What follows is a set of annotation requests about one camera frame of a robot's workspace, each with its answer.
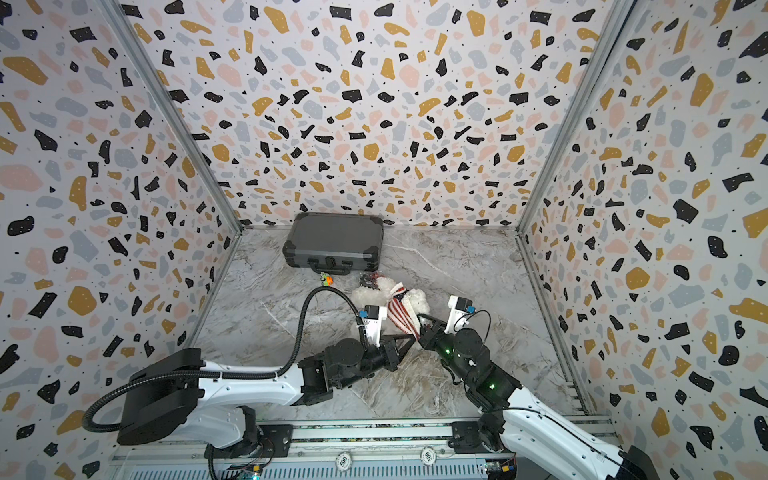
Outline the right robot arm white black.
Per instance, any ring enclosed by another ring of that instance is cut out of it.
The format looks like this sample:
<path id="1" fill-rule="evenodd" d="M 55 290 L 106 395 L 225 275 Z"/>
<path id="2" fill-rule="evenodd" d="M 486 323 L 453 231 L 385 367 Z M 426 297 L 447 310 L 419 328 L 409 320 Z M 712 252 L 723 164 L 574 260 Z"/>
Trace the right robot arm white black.
<path id="1" fill-rule="evenodd" d="M 471 328 L 453 332 L 447 323 L 423 317 L 419 343 L 464 388 L 482 413 L 479 442 L 487 450 L 508 450 L 543 468 L 556 479 L 657 479 L 642 449 L 623 450 L 563 417 L 491 359 L 489 348 Z"/>

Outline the white teddy bear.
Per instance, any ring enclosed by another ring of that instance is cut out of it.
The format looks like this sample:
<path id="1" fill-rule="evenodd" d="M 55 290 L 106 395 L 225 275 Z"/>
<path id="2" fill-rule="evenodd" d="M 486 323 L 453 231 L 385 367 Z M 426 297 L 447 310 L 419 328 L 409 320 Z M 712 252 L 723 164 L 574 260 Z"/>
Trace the white teddy bear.
<path id="1" fill-rule="evenodd" d="M 361 285 L 351 293 L 358 307 L 373 305 L 387 308 L 387 318 L 404 334 L 420 337 L 420 314 L 429 314 L 426 294 L 420 289 L 408 289 L 402 282 L 373 273 L 364 275 Z"/>

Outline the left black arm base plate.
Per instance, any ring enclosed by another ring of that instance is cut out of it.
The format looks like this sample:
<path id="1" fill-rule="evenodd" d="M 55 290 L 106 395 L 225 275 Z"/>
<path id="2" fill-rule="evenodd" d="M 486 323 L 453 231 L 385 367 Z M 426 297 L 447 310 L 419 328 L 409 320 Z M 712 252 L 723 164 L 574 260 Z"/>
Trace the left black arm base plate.
<path id="1" fill-rule="evenodd" d="M 294 427 L 269 424 L 247 427 L 243 438 L 228 447 L 228 458 L 284 458 L 288 455 Z"/>

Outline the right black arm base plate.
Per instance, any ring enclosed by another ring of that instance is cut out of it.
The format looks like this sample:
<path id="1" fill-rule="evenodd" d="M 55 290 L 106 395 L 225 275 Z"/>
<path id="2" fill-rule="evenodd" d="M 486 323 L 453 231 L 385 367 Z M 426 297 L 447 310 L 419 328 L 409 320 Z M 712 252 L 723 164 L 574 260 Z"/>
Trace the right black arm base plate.
<path id="1" fill-rule="evenodd" d="M 501 440 L 502 427 L 482 419 L 451 424 L 448 446 L 457 454 L 509 453 Z"/>

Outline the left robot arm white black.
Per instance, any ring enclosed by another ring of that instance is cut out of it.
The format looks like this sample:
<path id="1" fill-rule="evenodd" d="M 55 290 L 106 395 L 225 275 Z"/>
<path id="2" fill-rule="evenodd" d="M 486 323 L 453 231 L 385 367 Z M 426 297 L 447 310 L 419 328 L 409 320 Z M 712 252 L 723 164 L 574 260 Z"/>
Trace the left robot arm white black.
<path id="1" fill-rule="evenodd" d="M 259 441 L 256 405 L 329 401 L 336 391 L 380 370 L 396 370 L 414 343 L 404 334 L 385 335 L 372 347 L 345 338 L 282 375 L 266 367 L 205 361 L 200 349 L 184 349 L 132 376 L 139 385 L 126 395 L 117 440 L 134 446 L 177 436 L 219 450 L 254 446 Z"/>

